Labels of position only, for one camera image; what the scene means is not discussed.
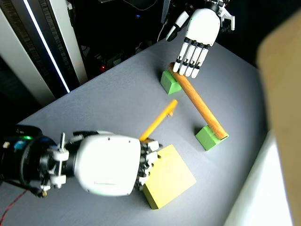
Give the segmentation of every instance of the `yellow box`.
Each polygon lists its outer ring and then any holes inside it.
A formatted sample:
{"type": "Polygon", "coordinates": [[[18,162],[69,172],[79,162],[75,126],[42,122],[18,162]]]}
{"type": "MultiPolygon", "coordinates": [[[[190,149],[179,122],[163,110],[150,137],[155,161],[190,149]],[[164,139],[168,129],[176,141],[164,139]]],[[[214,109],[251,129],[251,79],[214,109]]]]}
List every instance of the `yellow box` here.
{"type": "Polygon", "coordinates": [[[173,145],[158,152],[150,177],[143,187],[150,207],[160,209],[196,183],[183,159],[173,145]]]}

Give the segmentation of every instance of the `white light strip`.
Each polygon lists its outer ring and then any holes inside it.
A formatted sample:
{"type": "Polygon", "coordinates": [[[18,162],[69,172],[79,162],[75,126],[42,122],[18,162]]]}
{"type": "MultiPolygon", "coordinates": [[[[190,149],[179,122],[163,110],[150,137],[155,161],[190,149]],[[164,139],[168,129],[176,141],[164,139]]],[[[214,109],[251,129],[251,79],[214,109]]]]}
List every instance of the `white light strip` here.
{"type": "Polygon", "coordinates": [[[34,17],[32,9],[30,8],[30,5],[28,4],[28,1],[27,0],[23,0],[23,1],[24,1],[24,4],[25,4],[25,6],[27,8],[27,11],[28,11],[30,17],[32,18],[34,26],[36,27],[36,29],[37,29],[37,31],[39,33],[39,36],[40,36],[40,38],[41,38],[41,40],[42,40],[42,42],[43,42],[43,44],[44,44],[44,46],[45,46],[45,48],[46,48],[46,50],[48,52],[48,55],[50,56],[50,59],[51,59],[53,65],[55,66],[55,69],[56,69],[58,75],[60,76],[60,78],[61,78],[61,80],[62,80],[62,82],[63,82],[63,84],[64,84],[64,86],[65,86],[65,88],[67,90],[67,92],[70,93],[70,90],[69,90],[69,88],[68,88],[68,86],[67,86],[67,84],[66,84],[66,82],[65,82],[65,80],[64,80],[64,78],[62,76],[62,73],[61,73],[60,69],[58,68],[58,66],[57,66],[57,64],[55,62],[55,59],[53,58],[53,55],[52,55],[52,53],[51,53],[51,51],[50,51],[50,49],[49,49],[49,47],[47,45],[47,42],[46,42],[46,40],[45,40],[45,38],[44,38],[44,36],[42,34],[42,31],[41,31],[41,29],[40,29],[40,27],[38,25],[38,22],[37,22],[36,18],[34,17]]]}

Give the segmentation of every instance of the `green block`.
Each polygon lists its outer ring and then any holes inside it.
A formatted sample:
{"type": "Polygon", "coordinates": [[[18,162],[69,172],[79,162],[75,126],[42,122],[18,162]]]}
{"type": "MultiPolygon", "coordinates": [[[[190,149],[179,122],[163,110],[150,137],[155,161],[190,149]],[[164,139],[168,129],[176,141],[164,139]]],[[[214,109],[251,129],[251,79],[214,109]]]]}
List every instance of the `green block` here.
{"type": "Polygon", "coordinates": [[[213,148],[223,140],[227,139],[229,137],[226,136],[224,139],[219,140],[217,136],[213,133],[211,128],[209,126],[203,127],[197,134],[196,138],[201,143],[201,145],[205,148],[206,151],[213,148]]]}
{"type": "Polygon", "coordinates": [[[161,85],[165,89],[167,94],[178,92],[182,89],[180,84],[176,81],[173,75],[169,71],[164,71],[161,77],[161,85]]]}

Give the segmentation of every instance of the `gray tabletop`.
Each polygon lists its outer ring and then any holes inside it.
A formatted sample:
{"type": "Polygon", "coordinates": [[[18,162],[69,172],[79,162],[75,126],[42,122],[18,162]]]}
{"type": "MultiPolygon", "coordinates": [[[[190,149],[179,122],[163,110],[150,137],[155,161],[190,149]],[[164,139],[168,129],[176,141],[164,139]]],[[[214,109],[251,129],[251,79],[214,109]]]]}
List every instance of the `gray tabletop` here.
{"type": "MultiPolygon", "coordinates": [[[[197,183],[160,210],[144,195],[101,197],[76,179],[52,189],[46,199],[26,194],[8,212],[4,226],[220,226],[224,223],[266,136],[261,84],[256,68],[214,44],[198,77],[191,80],[230,137],[205,152],[194,137],[206,125],[183,91],[167,95],[159,79],[182,45],[161,41],[44,107],[22,124],[40,127],[59,141],[76,130],[107,130],[139,137],[175,98],[173,117],[152,138],[173,144],[197,183]]],[[[3,184],[0,212],[21,192],[3,184]]]]}

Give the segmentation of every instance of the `green led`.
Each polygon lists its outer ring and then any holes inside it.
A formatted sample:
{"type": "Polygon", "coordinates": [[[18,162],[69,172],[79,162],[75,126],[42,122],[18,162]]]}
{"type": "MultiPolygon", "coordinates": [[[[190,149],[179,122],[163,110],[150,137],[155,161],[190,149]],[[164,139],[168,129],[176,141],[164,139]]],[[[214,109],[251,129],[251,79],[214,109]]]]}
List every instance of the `green led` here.
{"type": "Polygon", "coordinates": [[[32,137],[30,137],[30,136],[24,136],[24,137],[21,137],[21,138],[24,138],[26,140],[32,140],[32,137]]]}

